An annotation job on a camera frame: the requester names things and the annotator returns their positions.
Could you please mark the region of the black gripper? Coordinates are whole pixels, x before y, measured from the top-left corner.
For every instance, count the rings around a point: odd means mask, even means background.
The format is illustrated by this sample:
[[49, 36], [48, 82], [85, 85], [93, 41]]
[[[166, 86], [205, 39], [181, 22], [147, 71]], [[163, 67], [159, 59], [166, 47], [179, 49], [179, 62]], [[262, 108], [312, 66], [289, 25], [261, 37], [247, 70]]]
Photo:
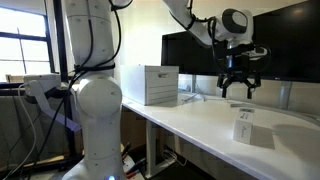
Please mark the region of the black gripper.
[[264, 44], [240, 44], [237, 47], [217, 49], [216, 64], [221, 72], [217, 86], [226, 98], [227, 88], [233, 82], [244, 83], [247, 87], [247, 99], [252, 99], [252, 91], [261, 86], [260, 73], [271, 62], [271, 50]]

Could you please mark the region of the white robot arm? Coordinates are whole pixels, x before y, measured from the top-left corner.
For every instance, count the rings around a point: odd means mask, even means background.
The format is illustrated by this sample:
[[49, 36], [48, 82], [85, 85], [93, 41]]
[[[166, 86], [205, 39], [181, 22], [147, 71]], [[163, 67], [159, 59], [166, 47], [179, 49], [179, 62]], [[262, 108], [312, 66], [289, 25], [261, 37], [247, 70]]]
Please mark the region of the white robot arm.
[[[84, 158], [62, 180], [127, 180], [120, 150], [122, 92], [113, 78], [116, 52], [110, 15], [133, 0], [65, 0], [68, 35], [80, 82], [75, 109], [83, 133]], [[170, 15], [203, 45], [227, 41], [227, 53], [258, 60], [253, 50], [253, 15], [228, 8], [200, 20], [190, 0], [162, 0]]]

